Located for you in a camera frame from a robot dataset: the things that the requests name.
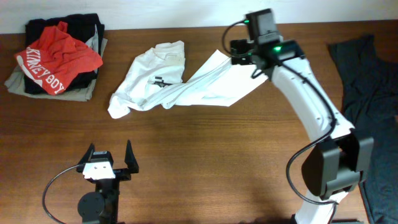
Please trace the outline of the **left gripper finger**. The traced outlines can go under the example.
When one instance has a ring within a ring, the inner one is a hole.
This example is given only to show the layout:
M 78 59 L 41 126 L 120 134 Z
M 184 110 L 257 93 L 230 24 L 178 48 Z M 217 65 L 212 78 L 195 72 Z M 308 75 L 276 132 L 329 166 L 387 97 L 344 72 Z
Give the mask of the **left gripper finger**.
M 124 162 L 127 165 L 130 173 L 139 173 L 139 165 L 132 150 L 131 141 L 128 140 L 126 144 L 126 152 Z
M 92 154 L 95 152 L 95 145 L 93 143 L 91 143 L 88 147 L 88 150 L 85 152 L 85 154 L 83 155 L 83 157 L 80 159 L 80 161 L 78 162 L 79 165 L 85 164 L 87 163 Z

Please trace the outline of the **white t-shirt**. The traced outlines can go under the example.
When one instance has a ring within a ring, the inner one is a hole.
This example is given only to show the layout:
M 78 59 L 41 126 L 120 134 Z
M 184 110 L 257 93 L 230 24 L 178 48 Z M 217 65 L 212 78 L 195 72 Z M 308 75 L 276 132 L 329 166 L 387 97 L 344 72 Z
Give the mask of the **white t-shirt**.
M 137 56 L 124 81 L 111 95 L 108 113 L 122 118 L 131 110 L 149 111 L 160 105 L 231 106 L 263 84 L 268 77 L 252 78 L 253 65 L 232 65 L 219 50 L 183 82 L 185 46 L 182 41 L 157 44 Z

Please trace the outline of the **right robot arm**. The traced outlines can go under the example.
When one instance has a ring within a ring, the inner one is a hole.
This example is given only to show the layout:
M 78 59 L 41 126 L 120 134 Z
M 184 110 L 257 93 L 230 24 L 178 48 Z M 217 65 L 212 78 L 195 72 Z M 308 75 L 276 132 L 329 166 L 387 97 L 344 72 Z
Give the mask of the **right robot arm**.
M 368 176 L 374 139 L 357 130 L 334 106 L 294 40 L 257 45 L 246 39 L 230 42 L 234 65 L 255 65 L 252 78 L 266 75 L 287 98 L 301 120 L 310 143 L 288 161 L 285 173 L 292 184 L 293 161 L 305 151 L 301 172 L 307 194 L 292 223 L 332 223 L 339 203 Z

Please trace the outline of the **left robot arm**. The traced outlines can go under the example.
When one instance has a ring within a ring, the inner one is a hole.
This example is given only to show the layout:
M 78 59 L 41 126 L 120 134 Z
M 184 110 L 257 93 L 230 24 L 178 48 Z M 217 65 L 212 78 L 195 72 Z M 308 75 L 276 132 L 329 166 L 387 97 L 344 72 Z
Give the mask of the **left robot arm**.
M 115 169 L 109 151 L 96 151 L 93 144 L 89 146 L 76 168 L 84 179 L 95 184 L 95 190 L 82 196 L 78 202 L 78 213 L 83 223 L 118 223 L 120 183 L 130 181 L 131 176 L 139 172 L 131 141 L 126 144 L 124 163 L 126 168 Z

